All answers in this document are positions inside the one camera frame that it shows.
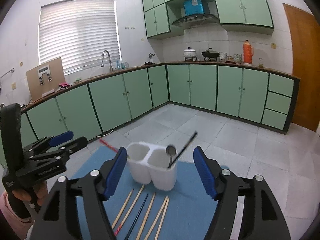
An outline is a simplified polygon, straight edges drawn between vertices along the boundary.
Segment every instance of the countertop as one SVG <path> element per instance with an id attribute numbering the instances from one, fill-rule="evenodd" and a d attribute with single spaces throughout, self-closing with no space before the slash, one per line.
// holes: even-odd
<path id="1" fill-rule="evenodd" d="M 32 109 L 33 107 L 39 105 L 40 103 L 43 103 L 53 97 L 56 97 L 57 95 L 63 94 L 67 91 L 70 91 L 74 88 L 89 84 L 91 82 L 95 82 L 104 78 L 108 78 L 108 77 L 112 77 L 112 76 L 116 76 L 116 75 L 120 75 L 123 73 L 127 73 L 127 72 L 131 72 L 131 71 L 135 71 L 135 70 L 139 70 L 139 69 L 145 69 L 148 67 L 154 67 L 154 66 L 160 66 L 160 65 L 176 65 L 176 64 L 194 64 L 194 65 L 223 65 L 223 66 L 233 66 L 233 67 L 241 67 L 241 68 L 248 68 L 248 69 L 254 69 L 254 70 L 259 70 L 259 71 L 264 71 L 264 72 L 268 72 L 268 73 L 275 73 L 275 74 L 279 74 L 281 76 L 284 77 L 289 77 L 289 78 L 294 78 L 294 79 L 299 79 L 296 76 L 290 75 L 288 73 L 285 72 L 281 72 L 272 68 L 259 68 L 258 66 L 247 66 L 247 65 L 242 65 L 242 64 L 232 64 L 232 63 L 224 63 L 224 62 L 213 62 L 213 61 L 175 61 L 175 62 L 159 62 L 153 65 L 142 65 L 142 66 L 135 66 L 135 67 L 130 67 L 127 69 L 123 69 L 123 70 L 115 70 L 111 73 L 106 73 L 106 74 L 102 74 L 102 75 L 98 75 L 92 78 L 88 78 L 88 79 L 84 79 L 76 84 L 71 85 L 68 89 L 63 89 L 63 90 L 58 90 L 54 93 L 51 93 L 35 102 L 30 103 L 29 105 L 25 106 L 24 108 L 21 109 L 21 112 L 24 113 L 30 109 Z"/>

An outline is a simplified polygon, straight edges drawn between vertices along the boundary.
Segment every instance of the wall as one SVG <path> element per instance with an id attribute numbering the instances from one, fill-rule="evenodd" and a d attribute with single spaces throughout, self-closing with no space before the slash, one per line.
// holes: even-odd
<path id="1" fill-rule="evenodd" d="M 163 55 L 165 61 L 184 60 L 183 50 L 192 47 L 197 51 L 197 57 L 203 60 L 201 52 L 211 47 L 213 50 L 243 54 L 242 44 L 249 40 L 254 47 L 253 64 L 257 65 L 263 58 L 265 67 L 292 73 L 292 43 L 287 17 L 282 3 L 301 8 L 309 13 L 303 0 L 268 0 L 275 25 L 272 36 L 245 32 L 227 32 L 219 25 L 204 25 L 185 30 L 184 36 L 163 40 Z M 277 49 L 271 48 L 271 43 L 277 44 Z"/>
<path id="2" fill-rule="evenodd" d="M 38 59 L 38 25 L 41 6 L 61 0 L 16 0 L 0 26 L 0 76 L 14 67 L 14 73 L 0 79 L 0 104 L 29 102 L 29 90 L 26 71 L 39 65 Z M 117 22 L 122 59 L 130 66 L 142 65 L 149 53 L 158 57 L 156 62 L 163 61 L 162 41 L 146 39 L 144 17 L 141 0 L 116 0 Z M 88 78 L 108 67 L 88 69 L 66 76 L 67 82 L 78 77 Z M 16 82 L 17 88 L 12 90 L 11 84 Z"/>

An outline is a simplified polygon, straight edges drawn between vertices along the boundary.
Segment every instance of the white utensil holder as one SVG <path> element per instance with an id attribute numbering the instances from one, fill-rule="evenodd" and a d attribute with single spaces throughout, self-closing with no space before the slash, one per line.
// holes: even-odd
<path id="1" fill-rule="evenodd" d="M 166 147 L 145 142 L 131 143 L 127 147 L 130 173 L 133 179 L 141 184 L 153 181 L 157 189 L 172 190 L 177 180 L 177 162 L 167 169 L 170 157 Z"/>

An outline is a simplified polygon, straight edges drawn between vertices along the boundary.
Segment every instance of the pink sleeve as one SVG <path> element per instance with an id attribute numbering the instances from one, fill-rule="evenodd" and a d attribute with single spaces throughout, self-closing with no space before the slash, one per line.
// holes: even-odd
<path id="1" fill-rule="evenodd" d="M 4 191 L 0 196 L 0 209 L 16 235 L 21 240 L 26 239 L 28 230 L 33 224 L 33 220 L 31 218 L 21 219 L 13 212 L 9 204 L 8 193 L 6 191 Z"/>

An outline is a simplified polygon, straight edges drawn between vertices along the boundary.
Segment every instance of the window blind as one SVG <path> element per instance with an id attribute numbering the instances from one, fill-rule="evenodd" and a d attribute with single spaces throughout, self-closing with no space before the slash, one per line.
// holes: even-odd
<path id="1" fill-rule="evenodd" d="M 64 73 L 70 74 L 100 66 L 105 49 L 111 62 L 120 60 L 115 0 L 67 0 L 41 8 L 40 64 L 61 57 Z"/>

